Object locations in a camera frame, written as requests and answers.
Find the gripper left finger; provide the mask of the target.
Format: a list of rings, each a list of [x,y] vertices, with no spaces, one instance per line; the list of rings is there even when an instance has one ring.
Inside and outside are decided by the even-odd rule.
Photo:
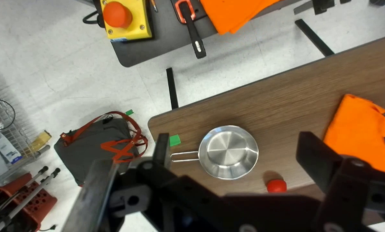
[[[151,160],[137,159],[120,175],[108,197],[110,232],[118,232],[125,217],[141,212],[159,232],[227,232],[225,202],[188,176],[167,167],[169,134],[161,133]]]

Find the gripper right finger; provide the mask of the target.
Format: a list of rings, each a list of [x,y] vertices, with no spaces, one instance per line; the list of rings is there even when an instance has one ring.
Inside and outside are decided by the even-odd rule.
[[[385,172],[356,157],[343,157],[310,131],[300,132],[296,160],[325,194],[312,220],[318,232],[374,232],[366,210],[385,221]]]

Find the silver metal pan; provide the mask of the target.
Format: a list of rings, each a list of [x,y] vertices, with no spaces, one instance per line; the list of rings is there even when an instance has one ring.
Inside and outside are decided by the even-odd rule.
[[[170,160],[198,160],[212,177],[235,180],[253,170],[259,154],[256,140],[249,132],[236,125],[224,125],[207,132],[197,151],[173,153]]]

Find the orange cloth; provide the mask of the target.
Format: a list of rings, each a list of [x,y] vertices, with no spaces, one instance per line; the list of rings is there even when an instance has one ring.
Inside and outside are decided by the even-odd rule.
[[[324,142],[340,155],[359,158],[385,172],[385,109],[367,99],[345,94]]]
[[[263,9],[281,0],[200,0],[218,34],[234,34]]]

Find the small red ball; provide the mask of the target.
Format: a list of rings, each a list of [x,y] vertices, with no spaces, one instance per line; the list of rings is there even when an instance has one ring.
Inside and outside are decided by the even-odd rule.
[[[287,183],[283,179],[272,179],[266,183],[269,193],[287,192]]]

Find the yellow packet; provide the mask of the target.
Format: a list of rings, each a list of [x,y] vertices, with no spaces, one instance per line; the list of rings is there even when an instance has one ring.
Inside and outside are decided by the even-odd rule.
[[[46,130],[42,131],[35,139],[29,144],[29,149],[31,153],[35,153],[40,150],[44,145],[50,141],[52,135]]]

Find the red plastic crate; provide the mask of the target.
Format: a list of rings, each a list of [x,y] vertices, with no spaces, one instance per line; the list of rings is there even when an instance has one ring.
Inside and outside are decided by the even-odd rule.
[[[32,175],[26,173],[6,185],[0,186],[0,206],[32,180]],[[32,182],[25,191],[18,194],[3,210],[0,210],[0,220],[4,219],[18,205],[25,201],[39,186],[40,181]],[[37,232],[41,223],[57,203],[57,198],[41,189],[11,220],[1,232]]]

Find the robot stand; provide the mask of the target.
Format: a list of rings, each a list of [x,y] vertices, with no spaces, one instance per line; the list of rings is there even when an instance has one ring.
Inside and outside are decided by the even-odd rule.
[[[300,1],[302,0],[281,0],[260,11],[252,19]],[[111,42],[122,66],[132,67],[188,44],[191,45],[187,26],[178,21],[171,0],[156,0],[156,2],[159,12],[155,12],[150,3],[147,4],[150,25],[152,25],[153,31],[152,39]],[[198,19],[194,24],[202,39],[217,34],[208,17]]]

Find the white bottle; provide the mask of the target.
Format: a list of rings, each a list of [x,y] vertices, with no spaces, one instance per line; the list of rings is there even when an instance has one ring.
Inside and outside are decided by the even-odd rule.
[[[22,159],[22,154],[13,144],[0,132],[0,153],[10,164],[15,164]]]

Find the yellow emergency stop button box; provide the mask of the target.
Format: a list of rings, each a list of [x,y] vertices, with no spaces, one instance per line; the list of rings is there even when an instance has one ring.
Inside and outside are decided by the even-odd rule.
[[[100,0],[101,22],[111,42],[153,38],[146,0]]]

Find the black and orange handled tool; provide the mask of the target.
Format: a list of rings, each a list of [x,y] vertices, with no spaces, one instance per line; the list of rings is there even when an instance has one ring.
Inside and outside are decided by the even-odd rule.
[[[206,57],[207,53],[202,38],[194,24],[196,13],[191,4],[191,0],[177,0],[174,6],[180,22],[187,26],[195,56],[197,59]]]

